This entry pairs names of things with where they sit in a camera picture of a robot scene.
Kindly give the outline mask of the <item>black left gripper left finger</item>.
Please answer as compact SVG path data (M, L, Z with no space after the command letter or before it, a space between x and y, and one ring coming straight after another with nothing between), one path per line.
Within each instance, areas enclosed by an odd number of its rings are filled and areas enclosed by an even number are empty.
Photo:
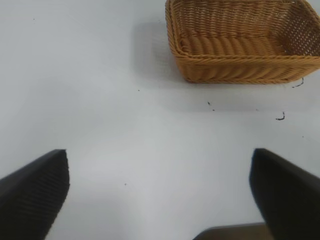
M67 152L52 150L0 180L0 238L44 240L70 189Z

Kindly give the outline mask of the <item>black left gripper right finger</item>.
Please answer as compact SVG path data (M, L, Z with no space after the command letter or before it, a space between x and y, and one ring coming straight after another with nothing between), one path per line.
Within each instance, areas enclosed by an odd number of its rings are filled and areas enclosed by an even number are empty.
M274 239L320 238L318 177L265 148L257 148L251 159L249 185Z

